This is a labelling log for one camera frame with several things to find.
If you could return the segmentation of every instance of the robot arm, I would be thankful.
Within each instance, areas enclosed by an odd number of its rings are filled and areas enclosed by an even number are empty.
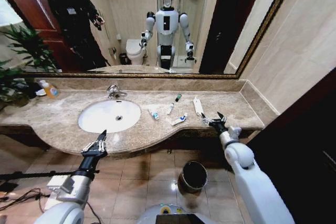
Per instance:
[[[187,57],[185,58],[185,61],[187,60],[195,60],[194,58],[194,44],[190,42],[190,29],[189,29],[189,20],[188,16],[185,13],[182,13],[179,17],[180,25],[182,27],[183,35],[185,38],[185,50],[187,52]]]
[[[253,151],[239,143],[239,127],[225,127],[225,117],[208,119],[203,114],[203,122],[214,127],[224,149],[225,158],[231,165],[239,192],[254,223],[294,224],[292,215],[280,197],[270,178],[260,170]]]
[[[146,47],[147,42],[152,38],[154,24],[155,24],[155,15],[153,12],[148,12],[146,19],[146,31],[141,33],[141,43],[140,43],[141,48]]]
[[[48,201],[51,200],[54,206],[41,215],[35,224],[83,224],[83,210],[97,163],[107,156],[105,139],[106,130],[81,151],[84,159],[71,177],[61,175],[51,178],[47,187],[53,192]]]

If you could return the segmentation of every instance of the green plant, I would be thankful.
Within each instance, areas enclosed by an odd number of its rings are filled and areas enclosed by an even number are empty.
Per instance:
[[[38,32],[34,29],[24,28],[19,26],[15,28],[10,25],[11,29],[2,32],[7,38],[16,41],[8,45],[18,55],[28,54],[23,60],[29,61],[25,64],[34,68],[42,68],[46,72],[56,71],[56,62],[52,57],[52,51],[49,46],[43,42],[43,39],[38,36]]]
[[[25,86],[26,82],[22,78],[15,78],[21,72],[20,69],[3,67],[10,61],[0,60],[0,101],[18,105],[20,100],[27,99],[27,96],[18,89],[19,86]]]

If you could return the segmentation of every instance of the man in black clothing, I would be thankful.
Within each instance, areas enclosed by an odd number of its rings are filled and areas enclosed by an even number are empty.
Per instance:
[[[81,59],[84,70],[106,67],[107,60],[92,35],[90,21],[101,30],[105,21],[90,0],[48,0],[70,49]]]

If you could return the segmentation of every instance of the mirror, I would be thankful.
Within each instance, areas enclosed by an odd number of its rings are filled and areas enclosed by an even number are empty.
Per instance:
[[[21,19],[0,28],[0,60],[25,72],[232,77],[273,1],[2,0]]]

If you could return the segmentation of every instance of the sink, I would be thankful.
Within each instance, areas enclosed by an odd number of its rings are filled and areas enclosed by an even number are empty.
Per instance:
[[[107,133],[115,133],[135,125],[140,114],[140,107],[133,102],[103,101],[84,109],[78,125],[87,132],[102,133],[107,130]]]

